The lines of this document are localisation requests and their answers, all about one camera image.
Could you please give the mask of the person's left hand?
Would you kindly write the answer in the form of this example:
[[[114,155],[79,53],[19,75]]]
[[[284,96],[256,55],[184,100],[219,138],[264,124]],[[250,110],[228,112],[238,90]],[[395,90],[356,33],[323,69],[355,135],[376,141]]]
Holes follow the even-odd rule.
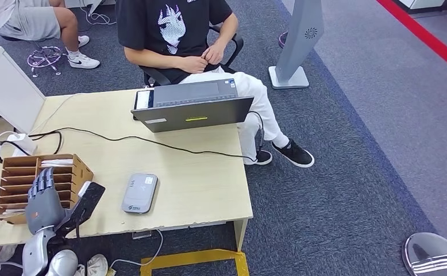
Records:
[[[226,42],[217,40],[204,51],[202,58],[205,59],[208,64],[217,65],[223,59],[226,45]]]

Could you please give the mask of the person's right hand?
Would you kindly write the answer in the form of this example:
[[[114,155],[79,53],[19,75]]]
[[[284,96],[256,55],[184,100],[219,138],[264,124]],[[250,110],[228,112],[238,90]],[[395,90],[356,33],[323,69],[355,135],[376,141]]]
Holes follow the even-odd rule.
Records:
[[[201,56],[188,56],[180,58],[178,68],[190,74],[200,74],[205,71],[207,65],[208,61]]]

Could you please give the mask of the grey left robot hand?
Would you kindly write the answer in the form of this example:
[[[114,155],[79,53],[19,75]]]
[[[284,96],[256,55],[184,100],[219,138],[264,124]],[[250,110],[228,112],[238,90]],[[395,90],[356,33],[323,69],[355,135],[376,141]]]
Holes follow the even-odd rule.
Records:
[[[44,168],[28,190],[25,217],[33,235],[41,228],[59,225],[67,215],[67,210],[62,207],[55,189],[53,171],[53,167]]]

